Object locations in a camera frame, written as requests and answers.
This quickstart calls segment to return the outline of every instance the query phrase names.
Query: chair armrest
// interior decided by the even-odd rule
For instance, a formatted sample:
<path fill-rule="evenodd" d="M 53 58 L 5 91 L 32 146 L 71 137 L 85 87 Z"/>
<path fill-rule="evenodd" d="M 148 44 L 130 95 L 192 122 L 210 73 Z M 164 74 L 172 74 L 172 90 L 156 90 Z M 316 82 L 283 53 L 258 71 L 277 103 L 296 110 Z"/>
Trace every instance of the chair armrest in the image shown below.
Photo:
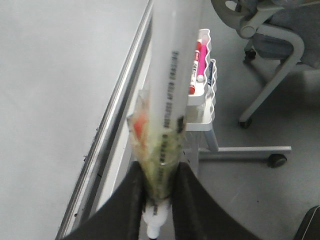
<path fill-rule="evenodd" d="M 271 0 L 265 0 L 260 2 L 256 9 L 256 14 L 249 21 L 243 21 L 240 31 L 238 31 L 240 37 L 244 39 L 250 39 L 261 24 L 284 8 L 274 4 Z"/>
<path fill-rule="evenodd" d="M 226 6 L 228 0 L 211 0 L 212 6 L 219 18 L 230 28 L 239 30 L 241 22 L 249 15 L 249 11 L 236 12 Z"/>

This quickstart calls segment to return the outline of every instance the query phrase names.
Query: office chair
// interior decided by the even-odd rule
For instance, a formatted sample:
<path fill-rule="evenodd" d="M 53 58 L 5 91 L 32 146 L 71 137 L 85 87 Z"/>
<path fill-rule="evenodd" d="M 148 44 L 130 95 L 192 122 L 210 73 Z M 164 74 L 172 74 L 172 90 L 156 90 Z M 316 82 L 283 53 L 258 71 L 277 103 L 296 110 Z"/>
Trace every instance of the office chair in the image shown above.
<path fill-rule="evenodd" d="M 226 2 L 211 0 L 221 20 L 249 40 L 245 59 L 253 60 L 257 52 L 280 60 L 272 79 L 239 118 L 248 128 L 251 115 L 297 63 L 320 68 L 320 0 L 239 0 L 235 10 Z"/>

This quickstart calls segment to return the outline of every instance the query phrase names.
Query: pink marker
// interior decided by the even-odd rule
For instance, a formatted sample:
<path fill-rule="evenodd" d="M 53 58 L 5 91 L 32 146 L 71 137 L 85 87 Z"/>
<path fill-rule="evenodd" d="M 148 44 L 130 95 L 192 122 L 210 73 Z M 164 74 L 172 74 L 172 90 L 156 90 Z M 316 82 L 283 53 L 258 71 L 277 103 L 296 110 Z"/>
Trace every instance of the pink marker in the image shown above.
<path fill-rule="evenodd" d="M 201 42 L 197 41 L 196 42 L 196 49 L 195 49 L 195 52 L 194 52 L 194 60 L 193 60 L 193 66 L 192 66 L 189 94 L 194 94 L 195 91 L 196 91 L 196 82 L 197 82 L 197 73 L 198 73 L 200 49 L 201 49 Z"/>
<path fill-rule="evenodd" d="M 198 67 L 198 82 L 203 82 L 205 80 L 205 69 L 206 69 L 206 56 L 208 53 L 207 44 L 209 42 L 209 37 L 207 35 L 202 36 L 202 43 L 200 49 L 199 67 Z"/>

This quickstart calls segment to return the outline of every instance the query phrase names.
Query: red marker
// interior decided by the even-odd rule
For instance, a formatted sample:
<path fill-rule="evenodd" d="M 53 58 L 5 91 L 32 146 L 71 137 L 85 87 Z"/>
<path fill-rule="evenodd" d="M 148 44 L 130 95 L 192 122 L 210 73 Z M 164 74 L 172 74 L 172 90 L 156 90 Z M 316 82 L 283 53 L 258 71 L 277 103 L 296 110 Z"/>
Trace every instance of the red marker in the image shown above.
<path fill-rule="evenodd" d="M 198 65 L 199 65 L 200 49 L 201 49 L 201 42 L 197 41 L 196 42 L 196 49 L 195 49 L 195 52 L 194 52 L 194 60 L 193 60 L 193 66 L 192 66 L 189 94 L 194 94 L 195 91 L 196 91 L 196 82 L 197 82 L 197 72 L 198 72 Z"/>

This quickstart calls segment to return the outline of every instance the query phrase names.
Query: floor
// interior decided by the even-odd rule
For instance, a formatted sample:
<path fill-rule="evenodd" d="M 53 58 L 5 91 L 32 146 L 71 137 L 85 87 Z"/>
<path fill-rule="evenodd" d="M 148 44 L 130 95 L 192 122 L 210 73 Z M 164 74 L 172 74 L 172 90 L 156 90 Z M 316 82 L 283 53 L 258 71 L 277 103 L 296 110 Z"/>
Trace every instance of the floor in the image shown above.
<path fill-rule="evenodd" d="M 238 117 L 278 62 L 257 57 L 252 66 L 243 64 L 247 41 L 222 23 L 210 1 L 204 9 L 201 28 L 211 29 L 211 57 L 217 61 L 213 127 L 219 145 L 290 145 L 292 153 L 276 169 L 261 160 L 203 160 L 199 180 L 213 199 L 262 240 L 292 240 L 305 213 L 320 204 L 320 71 L 297 66 L 254 113 L 251 126 L 240 128 Z M 163 227 L 159 240 L 164 239 L 174 239 L 172 219 Z"/>

